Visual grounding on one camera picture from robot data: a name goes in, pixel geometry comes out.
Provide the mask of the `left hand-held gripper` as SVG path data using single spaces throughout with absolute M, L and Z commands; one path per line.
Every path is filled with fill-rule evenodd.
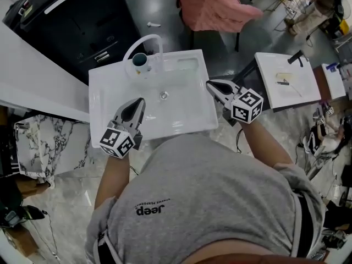
M 136 98 L 129 100 L 117 109 L 114 120 L 108 123 L 99 141 L 100 148 L 106 154 L 123 159 L 132 149 L 139 149 L 142 141 L 141 132 L 135 128 L 128 129 L 120 123 L 127 122 L 128 126 L 139 126 L 145 108 L 145 99 Z

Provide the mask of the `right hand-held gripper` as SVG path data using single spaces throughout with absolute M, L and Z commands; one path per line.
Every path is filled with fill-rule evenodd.
M 206 82 L 207 91 L 230 111 L 232 119 L 250 124 L 262 112 L 263 98 L 253 89 L 242 88 L 229 80 L 214 79 Z

